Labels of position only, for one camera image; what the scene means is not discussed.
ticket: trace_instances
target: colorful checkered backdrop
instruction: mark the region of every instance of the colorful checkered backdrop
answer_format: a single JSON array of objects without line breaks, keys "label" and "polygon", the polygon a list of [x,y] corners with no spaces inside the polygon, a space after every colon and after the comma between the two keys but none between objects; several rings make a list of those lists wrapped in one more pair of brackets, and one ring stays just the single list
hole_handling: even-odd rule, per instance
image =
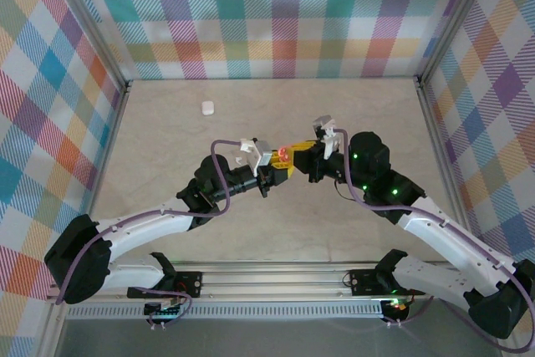
[{"label": "colorful checkered backdrop", "polygon": [[456,0],[86,0],[136,79],[412,76]]},{"label": "colorful checkered backdrop", "polygon": [[25,356],[43,256],[84,212],[120,93],[64,0],[0,0],[0,356]]},{"label": "colorful checkered backdrop", "polygon": [[472,231],[535,261],[535,0],[476,0],[430,90]]}]

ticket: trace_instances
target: purple cable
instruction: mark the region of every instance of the purple cable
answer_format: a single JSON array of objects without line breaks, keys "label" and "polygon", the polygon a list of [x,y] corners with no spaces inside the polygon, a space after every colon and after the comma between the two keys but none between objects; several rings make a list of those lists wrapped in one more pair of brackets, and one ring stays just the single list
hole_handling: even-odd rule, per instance
[{"label": "purple cable", "polygon": [[134,215],[132,217],[127,217],[124,221],[121,221],[117,223],[116,225],[112,225],[110,227],[105,228],[102,232],[97,234],[95,237],[93,237],[91,240],[89,240],[85,245],[82,247],[82,249],[78,252],[76,255],[76,258],[73,260],[73,263],[71,263],[69,270],[67,271],[67,274],[65,275],[65,279],[63,284],[61,285],[61,289],[59,290],[58,298],[56,298],[56,305],[60,305],[64,301],[65,292],[67,291],[67,287],[69,286],[70,280],[73,277],[74,270],[78,266],[80,259],[85,255],[87,250],[99,239],[104,237],[106,234],[113,231],[113,227],[122,228],[130,225],[133,221],[136,219],[139,219],[141,217],[151,217],[154,215],[164,215],[165,213],[174,215],[176,217],[183,216],[183,217],[219,217],[220,215],[226,213],[231,205],[231,195],[228,189],[227,181],[225,180],[225,176],[223,175],[223,172],[221,170],[221,167],[219,166],[219,162],[217,161],[216,157],[216,145],[218,144],[226,144],[226,145],[237,145],[239,146],[241,143],[237,141],[229,141],[229,140],[215,140],[211,143],[210,152],[211,152],[211,159],[214,162],[214,166],[216,167],[217,176],[219,177],[219,180],[223,186],[223,190],[225,191],[225,207],[220,210],[219,212],[212,212],[212,213],[194,213],[194,212],[182,212],[182,211],[173,211],[173,210],[154,210],[154,211],[147,211],[142,212],[139,215]]},{"label": "purple cable", "polygon": [[[171,321],[169,321],[166,324],[166,326],[171,326],[173,324],[176,324],[180,318],[182,318],[184,315],[186,315],[188,313],[188,311],[191,309],[191,306],[193,305],[193,298],[191,298],[191,296],[188,293],[166,292],[166,291],[163,291],[163,290],[152,290],[150,288],[135,288],[135,289],[137,289],[137,290],[139,290],[140,292],[143,292],[143,293],[153,293],[153,294],[161,294],[161,295],[165,295],[165,296],[177,296],[177,297],[187,298],[187,300],[188,300],[187,308],[184,309],[184,311],[182,311],[178,316],[176,316]],[[155,323],[152,321],[152,315],[153,314],[149,315],[149,324],[154,327]]]},{"label": "purple cable", "polygon": [[[342,136],[344,137],[344,173],[345,173],[345,180],[347,182],[347,185],[348,185],[348,188],[349,188],[349,192],[351,193],[351,196],[354,198],[354,200],[358,204],[360,204],[362,207],[364,207],[366,209],[369,209],[371,211],[397,211],[397,210],[402,210],[402,211],[409,211],[409,212],[417,212],[417,213],[421,214],[423,217],[427,217],[427,218],[431,219],[433,222],[436,222],[436,223],[439,223],[439,224],[442,224],[442,223],[445,222],[444,219],[442,219],[442,218],[440,218],[440,217],[438,217],[436,215],[433,215],[432,213],[430,213],[428,211],[424,211],[423,209],[420,209],[420,208],[407,207],[407,206],[403,206],[403,205],[376,207],[376,206],[373,206],[373,205],[368,205],[368,204],[366,204],[366,202],[361,200],[359,198],[359,196],[357,195],[354,187],[353,187],[353,182],[351,181],[351,169],[350,169],[350,166],[349,166],[349,136],[348,136],[348,132],[346,130],[344,130],[344,129],[336,129],[336,130],[334,130],[334,132],[335,133],[341,133]],[[492,254],[490,254],[485,248],[481,247],[479,244],[474,242],[471,238],[469,238],[465,233],[463,233],[462,231],[460,231],[456,227],[453,227],[452,225],[446,223],[445,228],[450,230],[450,231],[452,231],[452,232],[454,232],[458,237],[462,238],[465,242],[469,243],[483,257],[488,258],[488,260],[490,262],[492,262],[494,265],[496,265],[496,266],[500,266],[501,265],[500,261],[495,259],[494,256],[492,256]],[[527,294],[526,289],[520,284],[520,282],[518,282],[518,280],[513,276],[513,274],[510,273],[503,266],[500,266],[500,270],[504,274],[506,274],[507,277],[511,280],[511,282],[517,287],[518,291],[520,292],[520,294],[523,296],[524,300],[526,301],[527,307],[528,307],[529,312],[530,312],[530,314],[532,316],[532,322],[533,322],[532,336],[531,336],[529,342],[527,342],[527,344],[525,346],[523,346],[523,347],[521,347],[519,349],[511,349],[509,347],[505,347],[505,346],[502,346],[499,343],[494,342],[492,339],[489,339],[489,337],[485,334],[485,332],[482,329],[480,329],[478,326],[474,325],[474,323],[472,323],[472,321],[470,321],[469,319],[466,319],[465,317],[463,317],[462,315],[457,313],[457,311],[455,311],[448,303],[446,303],[444,301],[443,301],[443,303],[457,318],[459,318],[462,322],[464,322],[471,329],[473,329],[474,332],[476,332],[476,334],[481,336],[487,343],[489,343],[489,344],[493,345],[494,347],[496,347],[497,349],[499,349],[501,351],[505,351],[507,353],[513,353],[513,354],[525,353],[525,352],[529,351],[530,349],[532,349],[533,346],[535,345],[535,306],[533,306],[533,302],[532,302],[531,298],[529,297],[529,294]],[[427,302],[428,304],[425,305],[424,307],[422,307],[423,311],[422,310],[419,311],[410,320],[413,320],[417,316],[420,316],[421,314],[423,314],[423,312],[425,312],[425,310],[429,307],[429,304],[431,304],[431,300],[432,299],[430,298],[430,301]]]}]

